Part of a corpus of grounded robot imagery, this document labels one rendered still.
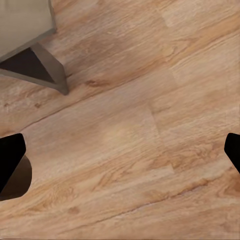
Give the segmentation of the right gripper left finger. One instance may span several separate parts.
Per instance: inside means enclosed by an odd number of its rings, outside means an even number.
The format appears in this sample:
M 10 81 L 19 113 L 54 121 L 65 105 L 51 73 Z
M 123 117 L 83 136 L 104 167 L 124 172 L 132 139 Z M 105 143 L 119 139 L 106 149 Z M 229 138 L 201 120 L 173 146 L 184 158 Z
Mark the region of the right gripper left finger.
M 0 138 L 0 193 L 25 153 L 22 133 Z

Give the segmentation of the pillar candle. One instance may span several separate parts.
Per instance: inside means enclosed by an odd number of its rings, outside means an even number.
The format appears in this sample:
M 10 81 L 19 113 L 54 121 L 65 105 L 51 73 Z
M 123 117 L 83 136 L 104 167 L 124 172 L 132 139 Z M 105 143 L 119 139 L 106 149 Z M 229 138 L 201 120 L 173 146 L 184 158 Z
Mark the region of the pillar candle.
M 0 193 L 0 202 L 20 198 L 28 192 L 32 182 L 32 165 L 29 158 L 23 155 L 16 169 Z

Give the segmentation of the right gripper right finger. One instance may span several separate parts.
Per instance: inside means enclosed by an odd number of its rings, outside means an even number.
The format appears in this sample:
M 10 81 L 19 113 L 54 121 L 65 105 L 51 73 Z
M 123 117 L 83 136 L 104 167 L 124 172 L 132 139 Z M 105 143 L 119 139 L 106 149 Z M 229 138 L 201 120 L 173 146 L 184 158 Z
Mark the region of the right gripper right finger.
M 224 151 L 240 173 L 240 135 L 229 133 L 227 135 Z

